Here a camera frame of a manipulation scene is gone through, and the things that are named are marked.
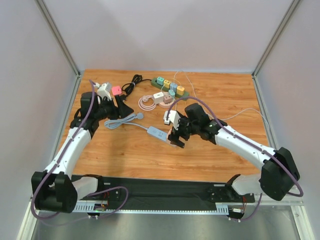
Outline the light blue power strip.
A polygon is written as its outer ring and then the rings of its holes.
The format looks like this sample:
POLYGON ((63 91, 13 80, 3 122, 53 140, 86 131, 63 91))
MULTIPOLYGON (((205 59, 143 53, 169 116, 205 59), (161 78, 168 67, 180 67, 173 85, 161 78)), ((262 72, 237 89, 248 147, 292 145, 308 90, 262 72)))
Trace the light blue power strip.
POLYGON ((145 130, 147 132, 148 135, 161 140, 162 142, 167 142, 167 133, 154 127, 154 126, 149 126, 149 127, 145 127, 143 125, 134 123, 133 120, 142 120, 144 118, 144 115, 139 112, 137 114, 135 113, 131 113, 130 115, 121 118, 121 119, 116 119, 116 120, 107 120, 104 122, 104 126, 109 129, 109 130, 114 130, 118 127, 120 127, 121 125, 132 125, 132 126, 136 126, 139 127, 143 130, 145 130))

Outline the beige patterned cube charger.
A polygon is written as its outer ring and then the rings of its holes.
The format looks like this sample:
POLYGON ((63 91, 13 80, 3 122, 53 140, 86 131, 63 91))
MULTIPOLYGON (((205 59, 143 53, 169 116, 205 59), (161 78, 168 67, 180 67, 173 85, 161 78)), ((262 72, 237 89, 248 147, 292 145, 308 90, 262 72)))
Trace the beige patterned cube charger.
POLYGON ((176 147, 176 145, 173 144, 173 143, 169 140, 169 136, 170 136, 171 132, 172 132, 172 129, 169 129, 169 131, 168 131, 167 134, 166 134, 166 143, 167 143, 168 145, 170 145, 170 146, 176 147))

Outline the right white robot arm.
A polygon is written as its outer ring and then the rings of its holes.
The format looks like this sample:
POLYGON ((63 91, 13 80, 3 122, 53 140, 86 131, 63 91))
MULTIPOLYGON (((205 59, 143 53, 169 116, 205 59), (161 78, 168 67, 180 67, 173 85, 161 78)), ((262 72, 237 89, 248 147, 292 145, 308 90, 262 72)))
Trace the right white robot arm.
POLYGON ((164 124, 172 125, 167 137, 171 144, 184 148, 184 142, 190 136, 198 135, 251 162, 260 170, 259 174, 236 174, 227 182, 238 195, 266 194, 275 201, 281 201, 290 194, 300 174, 288 149, 274 149, 240 134, 226 122, 211 119, 197 103, 187 106, 185 113, 169 109, 163 116, 164 124))

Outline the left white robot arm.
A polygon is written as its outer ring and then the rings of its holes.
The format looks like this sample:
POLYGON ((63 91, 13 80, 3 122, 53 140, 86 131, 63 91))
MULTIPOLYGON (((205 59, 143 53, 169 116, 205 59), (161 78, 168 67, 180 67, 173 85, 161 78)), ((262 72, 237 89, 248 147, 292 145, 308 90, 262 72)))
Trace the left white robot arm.
POLYGON ((70 123, 65 142, 44 171, 31 177, 32 203, 36 210, 71 213, 77 202, 86 197, 101 197, 107 193, 103 177, 85 174, 72 181, 75 165, 86 145, 92 140, 104 119, 122 120, 134 110, 120 96, 108 99, 96 92, 85 92, 80 98, 80 108, 70 123))

